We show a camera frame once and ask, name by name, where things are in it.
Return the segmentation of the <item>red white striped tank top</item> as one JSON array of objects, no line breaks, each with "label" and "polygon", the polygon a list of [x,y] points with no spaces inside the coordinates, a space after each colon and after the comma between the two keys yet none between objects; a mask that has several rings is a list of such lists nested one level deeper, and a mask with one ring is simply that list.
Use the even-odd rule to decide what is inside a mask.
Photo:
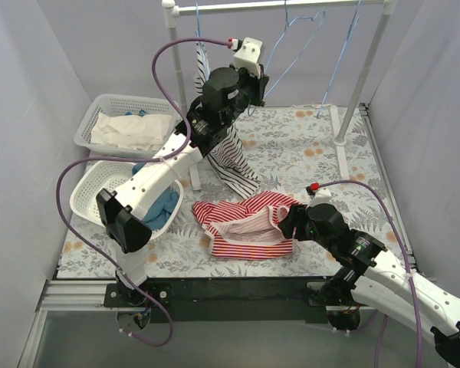
[{"label": "red white striped tank top", "polygon": [[267,260],[294,253],[294,243],[278,227],[294,198],[264,191],[240,202],[195,202],[192,213],[209,238],[213,258]]}]

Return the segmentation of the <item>blue garment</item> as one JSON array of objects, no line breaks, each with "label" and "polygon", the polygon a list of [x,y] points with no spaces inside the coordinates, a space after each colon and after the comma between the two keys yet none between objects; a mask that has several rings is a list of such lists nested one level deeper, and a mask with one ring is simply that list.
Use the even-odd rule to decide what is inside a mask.
[{"label": "blue garment", "polygon": [[169,221],[178,201],[179,193],[171,188],[166,189],[152,204],[141,222],[151,230],[160,230]]}]

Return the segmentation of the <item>white oval perforated basket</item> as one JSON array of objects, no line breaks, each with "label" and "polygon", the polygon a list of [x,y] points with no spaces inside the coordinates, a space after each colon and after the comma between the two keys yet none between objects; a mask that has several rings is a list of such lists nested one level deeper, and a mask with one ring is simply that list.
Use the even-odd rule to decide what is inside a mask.
[{"label": "white oval perforated basket", "polygon": [[101,189],[112,192],[132,176],[134,163],[101,160],[86,171],[70,197],[74,214],[104,228],[100,220],[96,196]]}]

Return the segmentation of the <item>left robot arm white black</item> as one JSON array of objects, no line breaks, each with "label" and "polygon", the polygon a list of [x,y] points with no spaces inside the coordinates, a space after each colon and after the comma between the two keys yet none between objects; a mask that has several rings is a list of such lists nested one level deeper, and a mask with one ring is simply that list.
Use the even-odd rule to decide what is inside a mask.
[{"label": "left robot arm white black", "polygon": [[156,154],[159,162],[147,163],[113,191],[98,192],[100,220],[117,243],[118,294],[130,306],[142,305],[148,296],[140,252],[153,231],[143,224],[143,217],[180,174],[222,147],[233,123],[249,106],[262,105],[268,81],[262,64],[231,64],[211,71],[202,95]]}]

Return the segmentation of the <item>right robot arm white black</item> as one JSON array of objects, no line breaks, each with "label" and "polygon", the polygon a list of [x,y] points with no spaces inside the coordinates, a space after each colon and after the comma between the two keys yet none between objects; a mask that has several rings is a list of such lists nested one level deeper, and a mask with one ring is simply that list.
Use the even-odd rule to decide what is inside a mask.
[{"label": "right robot arm white black", "polygon": [[318,243],[340,263],[319,293],[326,302],[373,307],[420,330],[443,360],[460,367],[460,297],[406,270],[381,241],[350,228],[331,204],[293,205],[278,227],[285,238]]}]

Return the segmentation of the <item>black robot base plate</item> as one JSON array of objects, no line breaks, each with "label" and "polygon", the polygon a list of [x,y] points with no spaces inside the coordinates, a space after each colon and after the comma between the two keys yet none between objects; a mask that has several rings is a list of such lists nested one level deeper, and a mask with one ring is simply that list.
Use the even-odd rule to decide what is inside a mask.
[{"label": "black robot base plate", "polygon": [[151,321],[165,322],[161,303],[176,322],[301,320],[355,330],[360,307],[329,285],[328,278],[149,278],[141,289],[146,299],[119,281],[108,284],[103,306],[135,311],[148,309]]}]

